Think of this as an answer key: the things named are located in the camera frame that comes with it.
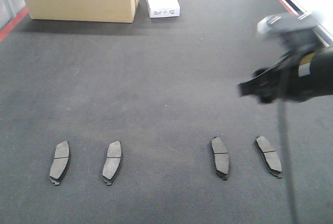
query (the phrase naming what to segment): brake pad friction material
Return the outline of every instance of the brake pad friction material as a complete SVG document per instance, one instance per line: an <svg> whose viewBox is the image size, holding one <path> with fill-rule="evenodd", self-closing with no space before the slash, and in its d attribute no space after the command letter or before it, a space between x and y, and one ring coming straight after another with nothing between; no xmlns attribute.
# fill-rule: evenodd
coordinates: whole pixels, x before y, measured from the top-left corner
<svg viewBox="0 0 333 224"><path fill-rule="evenodd" d="M54 185L60 185L64 178L70 161L70 150L67 141L57 145L54 160L50 169L50 180Z"/></svg>
<svg viewBox="0 0 333 224"><path fill-rule="evenodd" d="M254 142L261 157L264 160L267 170L274 176L282 178L282 165L276 150L272 147L270 142L263 136L257 137Z"/></svg>
<svg viewBox="0 0 333 224"><path fill-rule="evenodd" d="M214 137L211 141L214 156L216 174L223 180L227 180L229 173L229 154L220 137Z"/></svg>
<svg viewBox="0 0 333 224"><path fill-rule="evenodd" d="M122 163L122 151L120 141L113 142L109 145L107 158L103 168L103 179L106 185L112 185L116 178Z"/></svg>

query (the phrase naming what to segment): gray carpet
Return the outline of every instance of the gray carpet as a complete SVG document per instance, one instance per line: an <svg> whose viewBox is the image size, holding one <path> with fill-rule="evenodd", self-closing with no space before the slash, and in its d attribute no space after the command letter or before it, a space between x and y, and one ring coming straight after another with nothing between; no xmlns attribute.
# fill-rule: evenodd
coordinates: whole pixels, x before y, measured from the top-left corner
<svg viewBox="0 0 333 224"><path fill-rule="evenodd" d="M133 24L27 16L0 43L1 223L291 223L286 180L253 144L264 135L281 154L277 105L236 88L284 53L255 31L285 9L178 1L180 17L150 19L140 0ZM333 219L332 112L331 97L287 107L302 223ZM214 173L214 136L229 151L228 181ZM54 186L48 173L65 140L71 164ZM106 186L116 140L123 164Z"/></svg>

